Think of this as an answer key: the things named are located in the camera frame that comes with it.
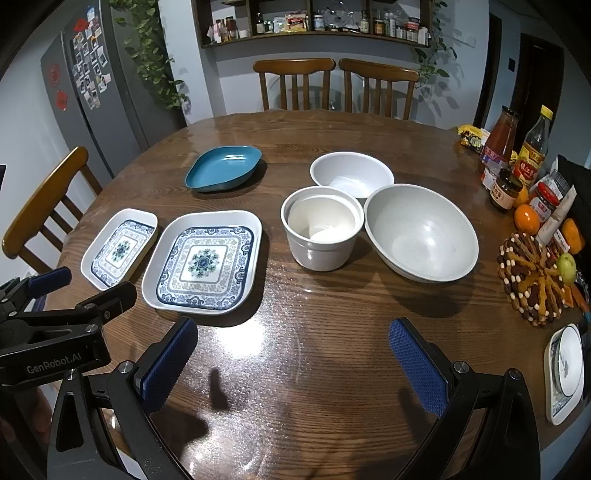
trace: blue oval dish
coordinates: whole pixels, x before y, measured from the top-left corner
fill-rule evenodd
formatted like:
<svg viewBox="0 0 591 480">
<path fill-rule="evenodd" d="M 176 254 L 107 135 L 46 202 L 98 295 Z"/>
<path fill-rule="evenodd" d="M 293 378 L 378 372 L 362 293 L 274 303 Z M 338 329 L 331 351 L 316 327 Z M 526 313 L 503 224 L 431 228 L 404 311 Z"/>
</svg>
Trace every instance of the blue oval dish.
<svg viewBox="0 0 591 480">
<path fill-rule="evenodd" d="M 254 147 L 213 148 L 195 161 L 185 185 L 198 192 L 233 189 L 250 178 L 261 156 Z"/>
</svg>

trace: door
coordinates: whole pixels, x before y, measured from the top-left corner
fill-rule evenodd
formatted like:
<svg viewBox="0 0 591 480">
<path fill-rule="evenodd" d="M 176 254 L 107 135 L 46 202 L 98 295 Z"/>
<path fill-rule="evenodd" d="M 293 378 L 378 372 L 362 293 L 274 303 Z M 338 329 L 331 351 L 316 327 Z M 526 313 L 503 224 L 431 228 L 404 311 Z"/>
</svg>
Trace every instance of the door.
<svg viewBox="0 0 591 480">
<path fill-rule="evenodd" d="M 519 115 L 514 149 L 521 149 L 527 132 L 540 117 L 542 105 L 554 113 L 550 131 L 556 119 L 562 80 L 564 76 L 564 50 L 562 47 L 531 35 L 521 34 L 519 68 L 511 108 Z"/>
</svg>

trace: wooden dining table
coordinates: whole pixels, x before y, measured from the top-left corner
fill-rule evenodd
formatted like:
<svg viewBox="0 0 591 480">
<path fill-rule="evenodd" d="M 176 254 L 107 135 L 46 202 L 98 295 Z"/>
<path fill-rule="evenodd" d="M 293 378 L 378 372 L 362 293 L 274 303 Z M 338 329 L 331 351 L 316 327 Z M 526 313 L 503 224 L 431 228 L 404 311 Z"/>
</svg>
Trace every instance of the wooden dining table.
<svg viewBox="0 0 591 480">
<path fill-rule="evenodd" d="M 195 193 L 184 178 L 196 158 L 221 145 L 262 151 L 240 187 Z M 383 161 L 397 183 L 427 187 L 455 203 L 479 241 L 476 266 L 459 281 L 416 283 L 390 270 L 361 232 L 349 261 L 319 273 L 291 256 L 280 208 L 313 185 L 318 156 L 356 151 Z M 388 347 L 388 327 L 408 317 L 452 361 L 502 375 L 518 368 L 527 383 L 544 449 L 573 421 L 545 419 L 543 352 L 552 334 L 577 321 L 535 328 L 516 312 L 497 275 L 499 246 L 514 231 L 480 183 L 478 156 L 454 131 L 366 113 L 328 111 L 236 114 L 197 122 L 142 153 L 110 182 L 67 237 L 59 261 L 71 285 L 49 295 L 48 309 L 73 307 L 97 290 L 80 273 L 85 250 L 123 208 L 153 212 L 160 229 L 194 212 L 248 210 L 263 226 L 255 283 L 231 314 L 195 316 L 199 342 L 164 408 L 152 418 L 196 479 L 391 479 L 430 430 Z M 112 362 L 135 361 L 169 330 L 174 314 L 157 312 L 141 295 L 147 261 L 133 276 L 135 307 L 104 326 Z M 459 467 L 478 429 L 467 428 Z"/>
</svg>

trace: glass bottle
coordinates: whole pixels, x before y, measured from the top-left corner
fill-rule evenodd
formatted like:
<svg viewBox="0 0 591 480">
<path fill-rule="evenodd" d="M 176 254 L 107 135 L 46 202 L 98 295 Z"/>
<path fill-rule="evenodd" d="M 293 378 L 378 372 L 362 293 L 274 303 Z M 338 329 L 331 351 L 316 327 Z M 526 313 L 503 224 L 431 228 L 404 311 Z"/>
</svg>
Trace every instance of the glass bottle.
<svg viewBox="0 0 591 480">
<path fill-rule="evenodd" d="M 538 176 L 538 171 L 548 153 L 550 121 L 553 116 L 552 110 L 542 105 L 540 118 L 538 118 L 532 129 L 527 132 L 523 146 L 519 151 L 517 161 L 513 167 L 513 174 L 526 187 L 529 187 Z"/>
</svg>

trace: chair backrest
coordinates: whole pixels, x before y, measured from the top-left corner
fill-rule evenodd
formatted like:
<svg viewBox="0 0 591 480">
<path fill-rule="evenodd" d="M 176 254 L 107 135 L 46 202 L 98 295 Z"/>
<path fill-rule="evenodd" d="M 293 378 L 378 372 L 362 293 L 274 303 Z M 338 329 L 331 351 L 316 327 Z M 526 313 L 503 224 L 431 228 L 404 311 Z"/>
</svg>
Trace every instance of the chair backrest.
<svg viewBox="0 0 591 480">
<path fill-rule="evenodd" d="M 351 113 L 353 109 L 353 92 L 351 88 L 351 72 L 363 77 L 363 112 L 369 112 L 369 79 L 375 79 L 375 91 L 373 110 L 376 115 L 380 111 L 381 82 L 388 82 L 386 90 L 386 102 L 384 105 L 385 116 L 392 115 L 392 83 L 408 82 L 406 103 L 404 105 L 404 118 L 408 120 L 410 107 L 413 100 L 414 84 L 418 82 L 419 75 L 416 70 L 373 63 L 371 61 L 341 59 L 339 68 L 345 72 L 345 111 Z"/>
<path fill-rule="evenodd" d="M 56 206 L 60 202 L 77 220 L 81 220 L 82 212 L 66 195 L 76 173 L 82 173 L 97 195 L 102 191 L 99 182 L 86 165 L 87 161 L 88 151 L 84 147 L 76 147 L 39 185 L 4 235 L 2 250 L 8 258 L 21 257 L 40 274 L 51 270 L 25 244 L 40 233 L 61 252 L 63 243 L 45 226 L 45 221 L 51 217 L 66 234 L 72 231 L 72 227 L 56 212 Z"/>
<path fill-rule="evenodd" d="M 300 105 L 297 96 L 297 76 L 304 76 L 304 110 L 310 110 L 310 84 L 309 75 L 315 72 L 324 72 L 322 81 L 322 108 L 329 109 L 330 72 L 334 70 L 336 63 L 333 59 L 285 59 L 285 60 L 259 60 L 252 65 L 252 69 L 259 74 L 261 80 L 261 96 L 263 110 L 269 110 L 269 96 L 267 94 L 266 73 L 274 73 L 280 77 L 281 108 L 287 110 L 287 91 L 285 89 L 285 75 L 291 75 L 291 103 L 293 110 L 299 110 Z"/>
</svg>

